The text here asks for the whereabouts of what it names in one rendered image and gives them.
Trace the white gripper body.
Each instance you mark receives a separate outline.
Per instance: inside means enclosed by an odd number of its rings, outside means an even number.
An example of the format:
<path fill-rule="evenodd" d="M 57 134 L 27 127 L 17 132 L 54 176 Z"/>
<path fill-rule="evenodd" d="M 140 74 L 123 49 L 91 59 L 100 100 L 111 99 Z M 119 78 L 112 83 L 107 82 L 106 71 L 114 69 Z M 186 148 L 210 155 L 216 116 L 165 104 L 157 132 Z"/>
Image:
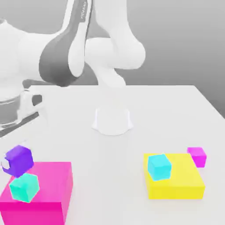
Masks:
<path fill-rule="evenodd" d="M 48 127 L 47 115 L 36 112 L 23 119 L 19 124 L 0 129 L 0 157 L 17 145 L 23 145 L 28 140 L 45 132 Z"/>

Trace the small purple cube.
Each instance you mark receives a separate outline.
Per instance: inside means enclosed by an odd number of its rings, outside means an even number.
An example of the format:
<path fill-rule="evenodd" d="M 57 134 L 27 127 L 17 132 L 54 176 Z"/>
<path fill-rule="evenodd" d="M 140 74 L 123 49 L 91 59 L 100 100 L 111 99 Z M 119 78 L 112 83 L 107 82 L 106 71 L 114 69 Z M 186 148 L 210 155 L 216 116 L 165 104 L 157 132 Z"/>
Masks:
<path fill-rule="evenodd" d="M 3 171 L 16 178 L 22 176 L 34 165 L 31 150 L 22 145 L 17 145 L 9 150 L 4 159 L 8 161 L 9 168 L 2 164 Z"/>

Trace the small teal cube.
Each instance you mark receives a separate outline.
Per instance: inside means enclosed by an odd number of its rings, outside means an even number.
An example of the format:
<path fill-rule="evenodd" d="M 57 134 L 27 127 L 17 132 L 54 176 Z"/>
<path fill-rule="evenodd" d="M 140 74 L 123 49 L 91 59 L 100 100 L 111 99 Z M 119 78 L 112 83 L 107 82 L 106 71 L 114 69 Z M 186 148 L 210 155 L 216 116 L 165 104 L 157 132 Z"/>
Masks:
<path fill-rule="evenodd" d="M 15 178 L 9 184 L 9 187 L 14 200 L 26 203 L 30 203 L 40 189 L 38 177 L 29 173 L 24 173 L 19 178 Z"/>

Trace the small cyan cube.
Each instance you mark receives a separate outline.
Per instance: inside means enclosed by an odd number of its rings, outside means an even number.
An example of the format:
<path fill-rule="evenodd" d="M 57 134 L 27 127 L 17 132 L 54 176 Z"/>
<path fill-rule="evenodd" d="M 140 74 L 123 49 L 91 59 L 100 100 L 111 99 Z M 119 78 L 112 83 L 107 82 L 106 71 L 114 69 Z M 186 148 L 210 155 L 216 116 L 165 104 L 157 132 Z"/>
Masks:
<path fill-rule="evenodd" d="M 147 170 L 153 181 L 170 179 L 172 164 L 165 154 L 148 156 Z"/>

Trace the small magenta cube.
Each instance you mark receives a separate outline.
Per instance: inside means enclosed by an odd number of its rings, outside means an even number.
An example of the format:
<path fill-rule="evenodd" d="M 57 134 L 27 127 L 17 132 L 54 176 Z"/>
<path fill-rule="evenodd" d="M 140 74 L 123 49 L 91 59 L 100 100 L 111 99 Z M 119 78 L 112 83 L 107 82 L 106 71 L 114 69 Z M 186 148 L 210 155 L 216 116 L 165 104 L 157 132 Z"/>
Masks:
<path fill-rule="evenodd" d="M 189 153 L 198 168 L 204 168 L 207 155 L 201 147 L 188 147 L 187 153 Z"/>

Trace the large pink box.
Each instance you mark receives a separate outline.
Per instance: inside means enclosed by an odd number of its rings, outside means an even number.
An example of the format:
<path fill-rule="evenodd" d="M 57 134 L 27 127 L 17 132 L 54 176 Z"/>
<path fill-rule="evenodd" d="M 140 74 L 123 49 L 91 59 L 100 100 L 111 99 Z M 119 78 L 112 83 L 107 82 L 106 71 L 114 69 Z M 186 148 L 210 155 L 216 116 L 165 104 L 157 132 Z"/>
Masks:
<path fill-rule="evenodd" d="M 35 162 L 28 173 L 38 177 L 40 190 L 30 203 L 12 198 L 7 184 L 0 195 L 4 225 L 65 225 L 73 173 L 71 162 Z"/>

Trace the large yellow box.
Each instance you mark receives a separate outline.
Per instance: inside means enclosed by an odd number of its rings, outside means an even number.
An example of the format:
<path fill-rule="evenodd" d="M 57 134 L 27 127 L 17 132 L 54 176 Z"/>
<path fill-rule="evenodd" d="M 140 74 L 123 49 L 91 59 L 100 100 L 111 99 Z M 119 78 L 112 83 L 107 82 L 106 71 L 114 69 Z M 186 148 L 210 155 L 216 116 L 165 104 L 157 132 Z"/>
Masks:
<path fill-rule="evenodd" d="M 170 179 L 153 181 L 148 172 L 148 157 L 153 153 L 145 153 L 143 157 L 143 168 L 148 198 L 160 199 L 202 199 L 205 184 L 200 173 L 188 153 L 167 153 L 166 156 L 172 164 Z"/>

